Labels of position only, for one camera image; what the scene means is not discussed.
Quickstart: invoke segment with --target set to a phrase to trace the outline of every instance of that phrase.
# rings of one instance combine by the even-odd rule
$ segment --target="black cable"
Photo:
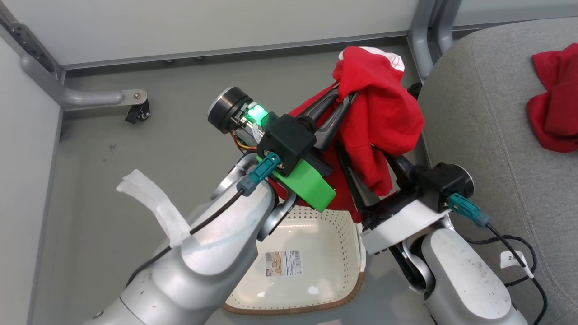
[[[485,240],[482,240],[482,241],[475,241],[475,240],[470,239],[470,238],[465,237],[465,236],[462,236],[462,237],[463,237],[463,239],[464,239],[465,241],[469,242],[470,244],[474,244],[474,245],[486,245],[486,244],[489,244],[489,243],[494,243],[494,242],[499,242],[499,241],[500,241],[500,239],[499,239],[498,237],[492,237],[492,238],[488,238],[488,239],[485,239]],[[528,242],[527,242],[524,238],[522,238],[522,237],[511,236],[511,235],[503,235],[503,237],[506,238],[506,239],[512,239],[512,240],[515,240],[515,241],[519,241],[519,242],[523,243],[524,245],[526,245],[526,247],[530,250],[530,253],[532,253],[532,267],[530,268],[530,271],[531,271],[532,273],[534,273],[534,271],[536,271],[536,267],[538,266],[538,258],[537,258],[537,256],[536,256],[536,252],[534,251],[534,248],[532,247],[532,245],[530,245],[530,243],[528,243]],[[523,281],[526,281],[526,280],[528,280],[528,279],[529,279],[529,277],[526,275],[526,276],[524,276],[523,278],[517,279],[517,280],[515,280],[515,281],[508,282],[508,283],[504,283],[504,285],[505,285],[506,287],[511,287],[511,286],[515,286],[515,285],[517,285],[517,284],[519,284],[519,283],[521,283],[521,282],[523,282]]]
[[[496,237],[498,237],[500,239],[500,241],[502,241],[502,243],[508,248],[508,250],[512,253],[514,258],[518,261],[518,263],[520,263],[520,265],[522,267],[526,267],[526,264],[522,261],[522,258],[520,258],[518,253],[516,253],[516,251],[512,248],[510,243],[508,243],[507,240],[502,236],[502,234],[500,234],[498,232],[498,230],[496,230],[496,228],[494,228],[494,226],[492,226],[490,223],[486,224],[486,227],[491,232],[493,232],[494,235],[496,235]],[[542,288],[540,283],[538,283],[538,280],[536,280],[536,278],[532,278],[532,283],[534,283],[534,285],[536,286],[536,288],[540,292],[540,295],[542,296],[542,301],[543,301],[542,310],[540,311],[540,314],[538,315],[538,317],[536,318],[536,320],[533,323],[533,325],[537,325],[538,323],[540,323],[540,321],[542,320],[542,317],[544,317],[544,314],[546,313],[546,309],[548,308],[548,298],[546,297],[546,293],[544,292],[544,289]]]
[[[210,217],[205,219],[203,222],[199,223],[195,228],[191,229],[191,231],[189,231],[188,233],[194,235],[197,231],[203,229],[204,226],[208,225],[211,221],[215,220],[218,216],[221,215],[221,213],[225,212],[225,210],[227,210],[231,205],[233,205],[233,203],[235,203],[235,201],[237,201],[241,197],[241,195],[243,195],[243,193],[245,193],[244,189],[238,190],[237,193],[235,193],[235,195],[233,195],[233,197],[229,201],[227,201],[227,203],[225,203],[222,207],[216,210],[215,213],[213,213]]]
[[[137,267],[136,270],[131,274],[130,278],[128,278],[127,284],[124,286],[124,288],[126,289],[128,287],[128,285],[131,284],[131,282],[135,279],[135,277],[137,276],[137,274],[139,274],[142,270],[146,269],[147,267],[149,267],[149,265],[151,265],[152,263],[158,261],[159,258],[165,256],[165,254],[167,254],[168,252],[170,252],[171,247],[167,246],[165,249],[163,249],[160,253],[156,254],[153,258],[151,258],[150,260],[144,262],[141,266]]]
[[[538,288],[538,291],[540,292],[540,295],[542,296],[542,300],[544,301],[544,305],[542,306],[542,311],[540,311],[540,314],[538,315],[538,317],[536,318],[536,320],[534,321],[534,324],[533,324],[533,325],[537,325],[538,323],[540,323],[540,321],[542,320],[542,317],[544,317],[544,314],[546,313],[546,309],[548,308],[548,298],[546,298],[546,293],[544,292],[544,289],[542,288],[540,283],[538,283],[538,280],[536,280],[536,278],[532,278],[532,282],[534,283],[536,288]]]
[[[225,210],[227,210],[231,205],[233,205],[233,203],[235,203],[235,201],[237,201],[241,197],[241,195],[243,195],[244,192],[245,190],[243,189],[237,191],[237,193],[235,193],[235,195],[233,195],[233,197],[229,201],[227,201],[227,203],[225,203],[222,207],[216,210],[212,215],[210,215],[210,217],[205,219],[203,222],[199,223],[195,228],[191,229],[191,231],[189,231],[189,234],[194,235],[196,232],[198,232],[199,230],[203,229],[206,225],[208,225],[211,221],[215,220]],[[153,258],[149,259],[148,261],[144,262],[141,266],[137,267],[136,270],[134,270],[134,272],[128,278],[127,284],[124,286],[125,289],[128,287],[128,285],[131,284],[131,282],[135,279],[138,273],[149,267],[152,263],[158,261],[159,258],[165,256],[165,254],[170,252],[170,250],[171,247],[167,246],[165,249],[156,254]]]
[[[520,263],[520,265],[522,267],[526,267],[526,263],[524,263],[524,261],[522,261],[522,258],[518,255],[518,253],[516,253],[516,251],[514,250],[514,248],[510,245],[510,243],[507,242],[507,240],[502,236],[502,234],[500,234],[496,228],[494,228],[494,226],[492,226],[491,223],[486,224],[486,228],[488,228],[491,232],[494,233],[494,235],[496,235],[496,237],[498,237],[500,239],[500,241],[502,241],[502,243],[507,247],[507,249],[512,253],[512,255],[514,256],[514,258],[516,259],[516,261],[518,261],[518,263]]]

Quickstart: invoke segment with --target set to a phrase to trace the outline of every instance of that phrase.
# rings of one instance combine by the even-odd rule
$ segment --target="gray upholstered seat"
[[[525,105],[544,92],[531,55],[575,42],[578,18],[475,32],[437,62],[419,99],[431,162],[466,168],[476,185],[473,201],[493,216],[498,230],[534,245],[536,276],[550,302],[541,324],[578,324],[578,152],[543,149],[529,126]],[[464,235],[491,236],[453,219]],[[527,249],[514,247],[531,259]],[[499,270],[501,243],[476,249],[503,281],[524,275]],[[539,292],[526,281],[510,293],[531,323],[542,307]]]

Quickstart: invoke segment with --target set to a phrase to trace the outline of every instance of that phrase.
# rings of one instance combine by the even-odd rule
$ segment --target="basket label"
[[[303,274],[300,250],[280,250],[265,253],[266,276],[294,276]]]

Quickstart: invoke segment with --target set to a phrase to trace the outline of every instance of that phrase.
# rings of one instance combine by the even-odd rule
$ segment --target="red cloth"
[[[534,54],[532,59],[547,90],[526,105],[534,133],[546,149],[578,150],[578,44]]]
[[[343,60],[337,63],[333,72],[334,79],[339,82],[338,103],[348,94],[358,92],[336,138],[345,147],[365,184],[379,196],[389,194],[392,183],[386,159],[372,145],[394,156],[405,154],[415,147],[424,125],[417,101],[401,86],[402,76],[401,58],[361,47],[346,48]],[[290,115],[301,113],[331,87],[311,97]],[[318,126],[337,105],[328,109]],[[348,210],[354,222],[361,222],[334,146],[324,153],[324,158],[334,169],[325,180],[336,191],[328,209]],[[283,193],[277,185],[276,190]]]

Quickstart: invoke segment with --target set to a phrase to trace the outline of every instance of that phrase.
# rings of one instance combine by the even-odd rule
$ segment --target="plastic laundry basket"
[[[361,226],[348,212],[296,206],[272,235],[225,310],[241,315],[288,315],[336,308],[359,292],[365,271]]]

